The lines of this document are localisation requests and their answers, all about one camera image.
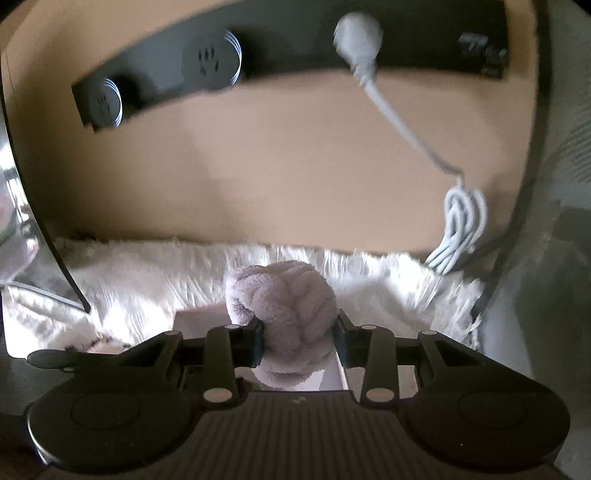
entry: white dot marker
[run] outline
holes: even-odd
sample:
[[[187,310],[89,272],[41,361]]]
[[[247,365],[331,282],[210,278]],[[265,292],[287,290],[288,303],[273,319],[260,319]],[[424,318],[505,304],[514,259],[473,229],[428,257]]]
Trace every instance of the white dot marker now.
[[[365,397],[375,403],[386,403],[394,399],[396,395],[389,388],[372,388],[368,390]]]
[[[227,388],[210,388],[203,393],[203,398],[209,403],[224,403],[232,399],[232,392]]]

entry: white fluffy rug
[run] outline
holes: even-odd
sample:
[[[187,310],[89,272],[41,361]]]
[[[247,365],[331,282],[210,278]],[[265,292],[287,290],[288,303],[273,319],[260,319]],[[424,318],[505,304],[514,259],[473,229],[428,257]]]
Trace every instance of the white fluffy rug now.
[[[177,310],[222,303],[223,276],[243,265],[282,260],[313,264],[353,323],[415,337],[425,328],[470,345],[470,309],[479,281],[441,277],[407,254],[377,257],[263,245],[185,242],[58,242],[64,261],[90,304],[90,314],[38,294],[3,294],[8,352],[87,349],[101,338],[135,345],[172,327]]]

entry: power plug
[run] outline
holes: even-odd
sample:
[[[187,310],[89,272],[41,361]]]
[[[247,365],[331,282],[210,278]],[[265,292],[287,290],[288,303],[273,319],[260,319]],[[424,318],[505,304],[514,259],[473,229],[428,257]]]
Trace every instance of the power plug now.
[[[361,12],[345,15],[336,26],[336,51],[351,66],[353,74],[362,84],[365,84],[364,79],[375,76],[375,59],[382,47],[382,36],[379,22]]]

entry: fabric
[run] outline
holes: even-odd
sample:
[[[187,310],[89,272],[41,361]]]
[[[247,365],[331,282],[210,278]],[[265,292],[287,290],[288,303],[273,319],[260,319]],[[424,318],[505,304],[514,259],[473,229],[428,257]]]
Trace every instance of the fabric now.
[[[265,324],[265,355],[256,377],[277,388],[306,380],[335,354],[331,328],[336,296],[312,265],[290,260],[229,273],[226,306],[232,323],[255,316]]]
[[[89,314],[16,287],[2,292],[10,355],[74,346],[100,338],[136,345],[173,327],[175,312],[225,302],[224,277],[248,265],[300,260],[314,265],[356,325],[397,336],[432,328],[472,346],[470,310],[482,292],[461,273],[444,277],[408,254],[344,254],[283,245],[188,242],[55,242],[88,299]]]

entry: coiled white cable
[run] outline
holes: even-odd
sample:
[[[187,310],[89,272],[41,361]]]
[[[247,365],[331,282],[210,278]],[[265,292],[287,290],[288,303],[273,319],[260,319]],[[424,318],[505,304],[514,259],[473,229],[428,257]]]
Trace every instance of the coiled white cable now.
[[[381,46],[382,30],[373,17],[354,12],[340,19],[335,30],[336,50],[349,63],[367,96],[415,150],[456,179],[456,186],[447,192],[443,203],[446,221],[443,239],[425,261],[428,267],[445,275],[464,252],[474,250],[474,244],[484,233],[488,221],[486,199],[480,190],[466,191],[463,170],[422,142],[382,96],[374,82],[375,59]]]

